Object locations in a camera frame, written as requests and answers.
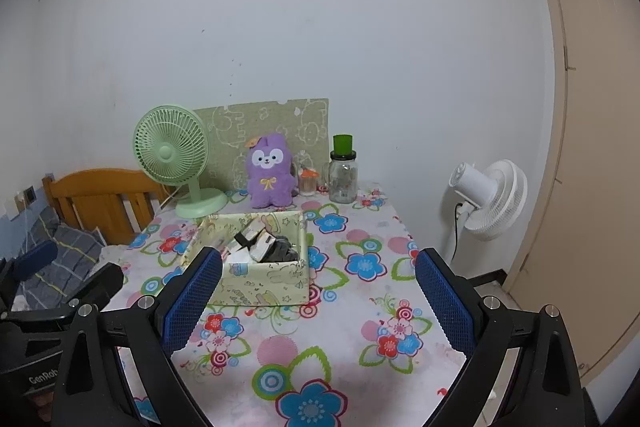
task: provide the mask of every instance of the blue gripper pad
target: blue gripper pad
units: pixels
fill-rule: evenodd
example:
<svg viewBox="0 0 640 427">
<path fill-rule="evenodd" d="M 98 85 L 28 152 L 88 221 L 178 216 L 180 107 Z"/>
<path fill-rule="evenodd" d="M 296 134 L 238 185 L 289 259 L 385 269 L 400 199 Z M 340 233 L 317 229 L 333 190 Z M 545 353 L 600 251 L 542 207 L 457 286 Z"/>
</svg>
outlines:
<svg viewBox="0 0 640 427">
<path fill-rule="evenodd" d="M 415 278 L 427 297 L 451 347 L 467 358 L 476 349 L 470 313 L 431 257 L 422 250 L 415 260 Z"/>
<path fill-rule="evenodd" d="M 17 281 L 26 281 L 34 273 L 53 263 L 58 256 L 58 245 L 48 240 L 14 260 L 13 277 Z"/>
<path fill-rule="evenodd" d="M 179 277 L 185 276 L 188 276 L 188 272 Z M 221 277 L 222 257 L 217 250 L 212 249 L 175 299 L 174 305 L 164 315 L 161 345 L 168 357 L 186 346 Z"/>
</svg>

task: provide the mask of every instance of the fan base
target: fan base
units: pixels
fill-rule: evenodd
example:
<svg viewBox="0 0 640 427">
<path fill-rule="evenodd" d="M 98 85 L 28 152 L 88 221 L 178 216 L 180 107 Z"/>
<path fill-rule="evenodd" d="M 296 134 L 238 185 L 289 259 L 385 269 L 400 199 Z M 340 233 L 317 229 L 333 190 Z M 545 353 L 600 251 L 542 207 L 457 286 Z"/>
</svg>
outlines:
<svg viewBox="0 0 640 427">
<path fill-rule="evenodd" d="M 226 194 L 217 188 L 201 188 L 200 201 L 191 201 L 191 194 L 178 200 L 175 213 L 184 219 L 196 219 L 209 216 L 222 210 L 228 201 Z"/>
</svg>

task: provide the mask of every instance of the electrical outlet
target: electrical outlet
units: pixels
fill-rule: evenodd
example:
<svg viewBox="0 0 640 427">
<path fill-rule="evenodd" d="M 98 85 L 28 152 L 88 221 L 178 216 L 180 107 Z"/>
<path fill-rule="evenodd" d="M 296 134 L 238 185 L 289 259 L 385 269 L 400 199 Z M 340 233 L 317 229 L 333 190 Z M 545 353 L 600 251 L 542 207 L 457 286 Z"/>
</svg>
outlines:
<svg viewBox="0 0 640 427">
<path fill-rule="evenodd" d="M 33 201 L 36 200 L 36 191 L 33 190 L 33 185 L 27 188 L 27 190 L 25 190 L 23 194 L 24 194 L 24 203 L 26 204 L 26 206 L 29 206 L 31 203 L 33 203 Z"/>
<path fill-rule="evenodd" d="M 24 201 L 24 192 L 18 192 L 14 196 L 14 201 L 15 201 L 15 206 L 18 208 L 18 214 L 20 214 L 20 212 L 24 211 L 25 208 L 27 208 L 27 204 Z"/>
</svg>

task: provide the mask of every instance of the gray cloth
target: gray cloth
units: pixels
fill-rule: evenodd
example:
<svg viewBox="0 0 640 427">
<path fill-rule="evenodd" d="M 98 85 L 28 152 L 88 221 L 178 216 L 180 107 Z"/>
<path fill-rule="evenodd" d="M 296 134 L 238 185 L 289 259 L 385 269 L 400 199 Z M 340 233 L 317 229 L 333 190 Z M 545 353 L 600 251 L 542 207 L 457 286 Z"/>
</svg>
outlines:
<svg viewBox="0 0 640 427">
<path fill-rule="evenodd" d="M 50 211 L 55 215 L 47 207 L 40 215 L 42 219 L 31 229 L 28 243 L 25 241 L 23 245 L 23 248 L 33 248 L 50 238 L 58 245 L 56 259 L 20 284 L 18 293 L 24 295 L 31 310 L 55 308 L 70 299 L 89 276 L 103 247 L 94 234 L 48 219 Z"/>
</svg>

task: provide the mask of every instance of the storage box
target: storage box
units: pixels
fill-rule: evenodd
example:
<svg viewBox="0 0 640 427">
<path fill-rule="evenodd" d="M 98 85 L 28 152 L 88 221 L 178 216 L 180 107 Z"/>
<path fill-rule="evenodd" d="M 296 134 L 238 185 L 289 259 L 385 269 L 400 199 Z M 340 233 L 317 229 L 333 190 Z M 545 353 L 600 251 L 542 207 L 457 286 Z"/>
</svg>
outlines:
<svg viewBox="0 0 640 427">
<path fill-rule="evenodd" d="M 254 218 L 268 232 L 284 235 L 298 252 L 288 263 L 224 264 L 222 279 L 209 302 L 228 306 L 293 306 L 309 302 L 309 257 L 306 249 L 306 219 L 302 212 L 252 212 L 214 214 L 203 219 L 184 253 L 187 266 L 203 247 L 213 247 L 222 237 L 229 241 Z"/>
</svg>

